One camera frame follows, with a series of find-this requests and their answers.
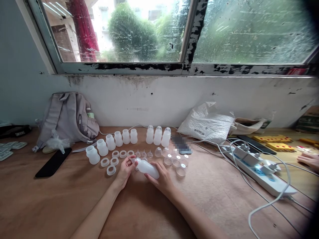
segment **dirty window glass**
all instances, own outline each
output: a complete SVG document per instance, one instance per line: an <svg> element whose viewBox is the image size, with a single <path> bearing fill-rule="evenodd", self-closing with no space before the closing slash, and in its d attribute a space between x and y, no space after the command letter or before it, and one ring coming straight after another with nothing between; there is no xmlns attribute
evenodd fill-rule
<svg viewBox="0 0 319 239"><path fill-rule="evenodd" d="M178 62L190 0L42 0L63 62Z"/></svg>
<svg viewBox="0 0 319 239"><path fill-rule="evenodd" d="M194 63L303 63L318 39L300 0L209 0Z"/></svg>

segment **white power strip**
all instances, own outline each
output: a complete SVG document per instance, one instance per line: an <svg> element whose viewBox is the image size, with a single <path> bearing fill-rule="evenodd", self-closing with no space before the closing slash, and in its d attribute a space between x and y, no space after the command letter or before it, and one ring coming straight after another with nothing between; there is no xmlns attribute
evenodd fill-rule
<svg viewBox="0 0 319 239"><path fill-rule="evenodd" d="M230 160L233 161L232 153L226 152L226 151L230 150L229 146L228 147L220 146L220 148L222 149L222 151L225 152L224 154ZM259 183L271 195L277 197L284 190L285 186L287 186L287 183L285 181L283 181L282 179L280 179L279 177L277 177L276 175L264 174L260 170L260 168L262 167L260 164L257 164L254 167L251 167L245 161L243 161L242 159L240 159L236 155L234 158L236 160L238 167L243 169L249 176L251 176L257 183ZM296 192L297 191L293 187L289 186L282 196L283 197L290 196L290 195L295 194Z"/></svg>

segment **person's hand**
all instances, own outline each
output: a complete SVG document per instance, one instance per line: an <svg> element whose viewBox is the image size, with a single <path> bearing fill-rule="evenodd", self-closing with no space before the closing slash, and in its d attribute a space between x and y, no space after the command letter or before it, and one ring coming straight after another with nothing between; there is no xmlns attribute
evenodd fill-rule
<svg viewBox="0 0 319 239"><path fill-rule="evenodd" d="M116 189L122 190L129 176L131 175L132 170L137 166L138 162L135 161L132 163L131 158L135 158L135 155L126 157L124 161L121 163L120 171L117 174L113 184Z"/></svg>
<svg viewBox="0 0 319 239"><path fill-rule="evenodd" d="M319 155L313 155L310 153L302 153L301 156L298 156L297 161L307 164L315 172L319 173Z"/></svg>
<svg viewBox="0 0 319 239"><path fill-rule="evenodd" d="M159 178L156 180L149 174L144 174L145 177L150 181L155 187L158 188L165 196L169 196L175 190L175 186L170 179L169 172L161 162L150 162L151 165L155 166L159 172Z"/></svg>

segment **smartphone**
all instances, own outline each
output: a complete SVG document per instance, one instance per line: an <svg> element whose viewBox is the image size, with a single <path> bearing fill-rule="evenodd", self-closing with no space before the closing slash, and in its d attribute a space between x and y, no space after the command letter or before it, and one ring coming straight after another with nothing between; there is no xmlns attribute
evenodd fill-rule
<svg viewBox="0 0 319 239"><path fill-rule="evenodd" d="M236 141L236 139L234 138L232 138L232 139L227 139L228 141L230 141L230 142L234 142L234 141ZM236 143L233 143L233 145L235 145L235 146L240 146L240 145L242 145L243 144L243 142L241 142L241 141L238 141L238 142L236 142ZM256 150L255 148L253 148L253 147L251 147L250 149L249 149L249 151L251 152L251 153L260 153L260 151L258 151L258 150Z"/></svg>
<svg viewBox="0 0 319 239"><path fill-rule="evenodd" d="M272 151L270 148L267 148L266 146L260 144L256 140L253 140L252 138L249 138L248 136L237 136L237 138L246 141L251 147L257 149L260 152L265 152L269 154L277 154L275 151Z"/></svg>
<svg viewBox="0 0 319 239"><path fill-rule="evenodd" d="M179 135L179 134L174 134L171 136L171 138L172 138L172 143L178 149L179 154L193 153L192 149L188 146L188 144L185 141L187 137Z"/></svg>
<svg viewBox="0 0 319 239"><path fill-rule="evenodd" d="M62 154L60 150L58 150L49 161L37 172L35 175L36 178L45 178L51 177L61 166L66 157L71 153L72 149L67 148L64 150L65 153Z"/></svg>

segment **backpack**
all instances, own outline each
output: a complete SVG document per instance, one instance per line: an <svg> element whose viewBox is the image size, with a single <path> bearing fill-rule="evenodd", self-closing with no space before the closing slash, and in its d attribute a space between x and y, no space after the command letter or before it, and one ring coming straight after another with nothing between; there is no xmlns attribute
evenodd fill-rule
<svg viewBox="0 0 319 239"><path fill-rule="evenodd" d="M60 139L92 143L99 134L100 127L96 119L87 116L86 108L90 108L90 103L78 92L53 94L39 126L37 145L32 150L37 152L42 149L51 138L53 129L57 131Z"/></svg>

